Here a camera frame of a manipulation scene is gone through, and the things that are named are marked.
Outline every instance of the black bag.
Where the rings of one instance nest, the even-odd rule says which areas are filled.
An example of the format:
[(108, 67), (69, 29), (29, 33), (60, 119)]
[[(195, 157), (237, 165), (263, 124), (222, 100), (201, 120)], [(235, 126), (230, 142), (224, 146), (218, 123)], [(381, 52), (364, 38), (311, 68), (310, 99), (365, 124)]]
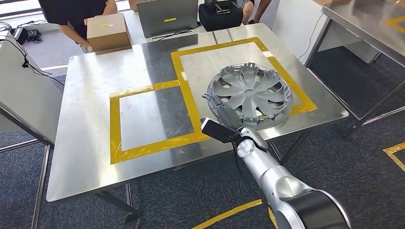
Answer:
[(242, 24), (242, 9), (229, 4), (229, 13), (218, 14), (216, 8), (208, 8), (207, 5), (201, 4), (198, 8), (201, 25), (207, 31), (223, 30), (237, 27)]

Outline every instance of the stainless steel table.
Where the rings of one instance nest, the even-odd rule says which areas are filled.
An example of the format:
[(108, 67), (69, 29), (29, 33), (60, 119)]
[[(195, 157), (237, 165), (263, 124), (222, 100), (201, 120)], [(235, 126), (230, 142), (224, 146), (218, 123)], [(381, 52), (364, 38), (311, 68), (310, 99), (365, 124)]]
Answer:
[[(334, 21), (405, 67), (405, 2), (403, 0), (352, 0), (346, 5), (323, 7), (322, 11), (328, 16), (329, 21), (311, 53), (310, 61)], [(351, 133), (361, 126), (404, 111), (405, 106), (373, 117), (387, 101), (401, 93), (404, 88), (405, 80), (363, 117), (359, 117), (333, 90), (330, 88), (328, 90), (357, 118), (358, 121), (349, 131)]]
[[(131, 50), (108, 54), (74, 56), (68, 65), (46, 199), (52, 202), (96, 194), (136, 215), (137, 210), (128, 208), (106, 190), (154, 172), (182, 167), (231, 150), (230, 145), (211, 139), (110, 164), (109, 97), (134, 87), (175, 81), (177, 75), (171, 52), (216, 44), (221, 46), (226, 42), (253, 37), (258, 37), (268, 51), (262, 52), (252, 43), (243, 43), (181, 57), (185, 72), (182, 77), (188, 80), (200, 116), (211, 116), (211, 113), (206, 101), (200, 99), (199, 92), (206, 90), (206, 82), (221, 68), (240, 61), (268, 65), (268, 56), (274, 56), (279, 61), (317, 109), (304, 113), (298, 111), (286, 123), (260, 130), (264, 139), (300, 134), (288, 153), (291, 154), (310, 130), (348, 116), (338, 101), (264, 24), (137, 44)], [(301, 101), (295, 97), (294, 103)], [(121, 98), (119, 109), (123, 149), (192, 132), (191, 115), (185, 108), (179, 87)]]

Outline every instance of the yellow floor tape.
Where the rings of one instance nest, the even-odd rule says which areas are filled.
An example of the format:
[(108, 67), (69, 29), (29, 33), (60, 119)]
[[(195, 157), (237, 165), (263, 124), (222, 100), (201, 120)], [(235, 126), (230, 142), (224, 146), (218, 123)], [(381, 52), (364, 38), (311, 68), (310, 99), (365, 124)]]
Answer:
[(396, 146), (384, 149), (383, 151), (405, 172), (405, 165), (400, 161), (394, 153), (405, 149), (405, 142), (397, 144)]
[[(234, 214), (236, 214), (238, 212), (241, 212), (243, 210), (246, 210), (248, 208), (252, 208), (254, 206), (261, 205), (262, 203), (263, 203), (262, 200), (258, 199), (258, 200), (243, 204), (241, 206), (235, 207), (232, 210), (224, 212), (221, 215), (218, 215), (218, 216), (216, 216), (216, 217), (214, 217), (214, 218), (212, 218), (210, 220), (207, 220), (204, 223), (193, 227), (192, 229), (204, 229), (204, 228), (207, 228), (207, 227), (211, 226), (212, 224), (214, 224), (214, 223), (216, 223), (216, 222), (218, 222), (218, 221), (220, 221), (220, 220), (222, 220), (224, 218), (230, 217), (230, 216), (232, 216), (232, 215), (234, 215)], [(273, 212), (270, 209), (268, 209), (268, 214), (269, 214), (270, 219), (273, 222), (274, 226), (276, 227), (276, 229), (278, 229), (277, 224), (276, 224), (276, 219), (274, 218)]]

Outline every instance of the black cable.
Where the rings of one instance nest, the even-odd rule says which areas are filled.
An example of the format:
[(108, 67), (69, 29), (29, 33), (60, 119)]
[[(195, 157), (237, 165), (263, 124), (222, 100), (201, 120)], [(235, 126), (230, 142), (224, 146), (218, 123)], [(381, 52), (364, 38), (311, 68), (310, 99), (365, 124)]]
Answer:
[[(197, 27), (195, 27), (194, 29), (197, 29), (200, 25), (201, 25), (200, 23), (197, 23)], [(158, 40), (156, 40), (156, 41), (161, 41), (161, 40), (163, 40), (163, 39), (165, 39), (165, 38), (168, 38), (168, 37), (171, 37), (171, 36), (174, 36), (174, 35), (179, 35), (179, 34), (191, 32), (191, 30), (194, 30), (194, 29), (189, 28), (189, 29), (186, 29), (186, 30), (177, 31), (177, 32), (172, 33), (172, 34), (169, 34), (169, 35), (160, 36), (160, 37), (154, 37), (154, 38), (152, 38), (152, 39), (160, 38), (160, 39), (158, 39)]]
[(28, 30), (28, 38), (27, 41), (32, 41), (34, 43), (41, 43), (43, 41), (41, 37), (41, 33), (34, 34), (32, 30)]
[(249, 184), (249, 181), (246, 179), (245, 176), (243, 176), (242, 170), (240, 168), (239, 162), (238, 162), (238, 152), (236, 150), (236, 144), (234, 141), (231, 141), (232, 143), (232, 148), (234, 150), (234, 156), (235, 156), (235, 163), (236, 163), (236, 168), (238, 169), (239, 175), (243, 178), (243, 180), (245, 181), (245, 183), (249, 186), (249, 188), (257, 195), (257, 197), (259, 197), (259, 199), (262, 200), (263, 203), (265, 203), (270, 209), (271, 206), (269, 205), (269, 203), (267, 202), (267, 200), (265, 200), (264, 198), (261, 197), (261, 195)]
[[(16, 41), (16, 43), (17, 43), (17, 40), (16, 40), (14, 37), (11, 37), (11, 36), (4, 36), (4, 37), (13, 38), (13, 39)], [(18, 51), (20, 51), (20, 53), (21, 53), (21, 54), (23, 55), (23, 57), (24, 57), (24, 63), (22, 64), (22, 67), (23, 67), (23, 68), (29, 68), (29, 69), (31, 69), (36, 75), (46, 76), (46, 77), (48, 77), (48, 78), (50, 78), (50, 79), (53, 79), (53, 80), (57, 81), (57, 82), (60, 83), (62, 86), (64, 86), (64, 84), (61, 83), (59, 80), (57, 80), (57, 79), (55, 79), (55, 78), (53, 78), (53, 77), (50, 77), (50, 75), (52, 75), (52, 73), (45, 72), (45, 71), (43, 71), (43, 70), (37, 69), (37, 68), (35, 68), (34, 66), (32, 66), (32, 65), (30, 64), (30, 62), (27, 60), (27, 55), (28, 55), (27, 51), (26, 51), (25, 49), (23, 49), (18, 43), (17, 43), (17, 44), (18, 44), (19, 47), (17, 47), (17, 45), (15, 45), (15, 44), (14, 44), (12, 41), (10, 41), (10, 40), (7, 40), (7, 39), (0, 39), (0, 42), (1, 42), (1, 41), (8, 41), (8, 42), (10, 42), (10, 44), (12, 44)]]
[(11, 30), (12, 29), (12, 26), (10, 24), (6, 23), (6, 22), (0, 21), (0, 24), (5, 25), (0, 29), (0, 31), (5, 31), (5, 30)]
[(318, 18), (318, 20), (317, 20), (317, 23), (315, 24), (314, 30), (312, 31), (312, 34), (311, 34), (311, 36), (309, 37), (309, 45), (308, 45), (307, 50), (304, 52), (304, 54), (302, 54), (302, 55), (300, 55), (300, 57), (298, 57), (298, 60), (299, 60), (301, 57), (303, 57), (305, 54), (307, 54), (307, 52), (308, 52), (308, 50), (309, 50), (309, 48), (310, 48), (310, 46), (311, 46), (312, 36), (314, 35), (314, 32), (315, 32), (315, 30), (316, 30), (316, 27), (317, 27), (318, 22), (319, 22), (320, 18), (322, 17), (322, 15), (323, 15), (323, 14), (321, 14), (321, 15), (319, 16), (319, 18)]
[(44, 20), (29, 21), (29, 22), (27, 22), (27, 23), (18, 25), (17, 28), (21, 28), (23, 25), (40, 25), (40, 24), (44, 24), (44, 23), (46, 23), (46, 21), (44, 21)]

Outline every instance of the gray laptop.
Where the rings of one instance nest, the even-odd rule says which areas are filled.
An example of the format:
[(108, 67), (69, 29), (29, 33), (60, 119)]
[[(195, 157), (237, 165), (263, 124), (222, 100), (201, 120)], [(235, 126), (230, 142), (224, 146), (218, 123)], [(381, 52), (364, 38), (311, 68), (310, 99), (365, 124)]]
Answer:
[(137, 3), (145, 38), (197, 27), (198, 0), (152, 0)]

